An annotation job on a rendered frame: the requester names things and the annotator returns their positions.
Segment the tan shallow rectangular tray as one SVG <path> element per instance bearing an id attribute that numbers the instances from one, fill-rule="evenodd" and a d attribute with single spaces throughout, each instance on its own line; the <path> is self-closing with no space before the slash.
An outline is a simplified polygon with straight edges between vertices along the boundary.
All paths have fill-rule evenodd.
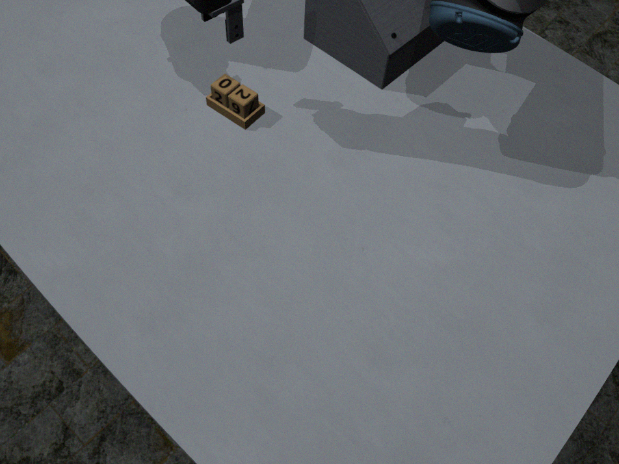
<path id="1" fill-rule="evenodd" d="M 225 116 L 227 119 L 236 123 L 238 126 L 242 127 L 245 130 L 248 127 L 250 127 L 258 118 L 260 118 L 265 113 L 265 105 L 259 102 L 259 107 L 253 113 L 251 113 L 247 118 L 244 119 L 240 117 L 238 114 L 231 111 L 230 108 L 226 108 L 225 106 L 221 105 L 219 102 L 212 99 L 211 93 L 206 97 L 206 103 L 207 103 L 207 106 L 211 107 L 212 109 L 214 109 L 215 111 Z"/>

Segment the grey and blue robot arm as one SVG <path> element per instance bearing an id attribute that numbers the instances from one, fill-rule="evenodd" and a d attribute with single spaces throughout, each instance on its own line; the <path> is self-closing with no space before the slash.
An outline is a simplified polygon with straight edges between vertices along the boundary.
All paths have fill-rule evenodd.
<path id="1" fill-rule="evenodd" d="M 429 24 L 442 40 L 471 51 L 504 53 L 520 43 L 525 18 L 547 0 L 432 0 Z"/>

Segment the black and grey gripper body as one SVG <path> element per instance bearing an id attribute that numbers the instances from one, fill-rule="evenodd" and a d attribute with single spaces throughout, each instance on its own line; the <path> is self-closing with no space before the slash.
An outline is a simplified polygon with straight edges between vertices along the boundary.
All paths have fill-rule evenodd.
<path id="1" fill-rule="evenodd" d="M 186 2 L 202 14 L 211 13 L 228 5 L 231 1 L 232 0 L 186 0 Z"/>

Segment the tan wooden cube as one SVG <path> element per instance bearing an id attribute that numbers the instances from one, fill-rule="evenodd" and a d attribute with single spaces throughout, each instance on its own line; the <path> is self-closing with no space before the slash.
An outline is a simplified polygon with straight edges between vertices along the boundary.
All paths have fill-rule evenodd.
<path id="1" fill-rule="evenodd" d="M 211 84 L 212 99 L 229 108 L 228 96 L 240 87 L 240 82 L 224 74 Z"/>
<path id="2" fill-rule="evenodd" d="M 229 108 L 242 118 L 247 118 L 259 107 L 258 93 L 241 85 L 229 96 Z"/>

